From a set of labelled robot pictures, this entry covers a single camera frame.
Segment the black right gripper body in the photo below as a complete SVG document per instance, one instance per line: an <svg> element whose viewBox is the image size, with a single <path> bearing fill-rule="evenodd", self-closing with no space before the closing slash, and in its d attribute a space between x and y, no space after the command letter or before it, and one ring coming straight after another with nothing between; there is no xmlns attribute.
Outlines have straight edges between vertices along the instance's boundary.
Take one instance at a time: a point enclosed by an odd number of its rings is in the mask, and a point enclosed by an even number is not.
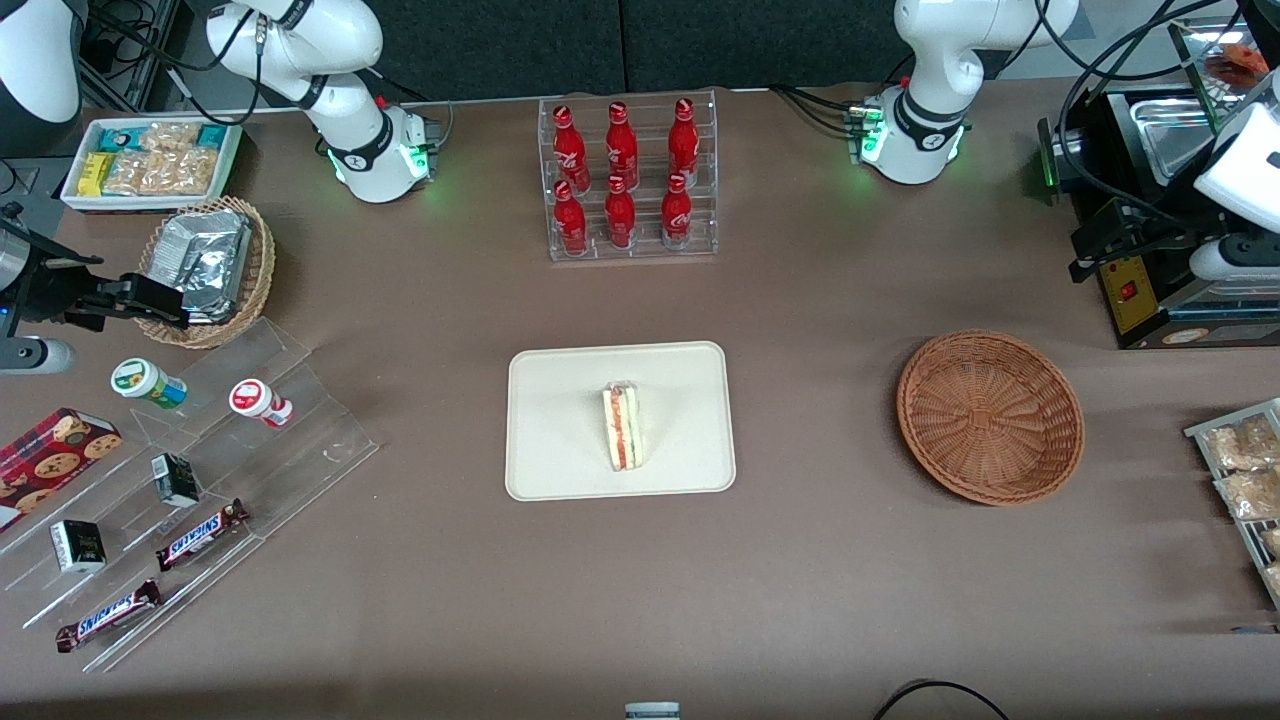
<svg viewBox="0 0 1280 720"><path fill-rule="evenodd" d="M88 268L101 263L24 227L4 225L3 332L14 333L19 322L102 331L105 320L79 307L82 299L97 293L101 279Z"/></svg>

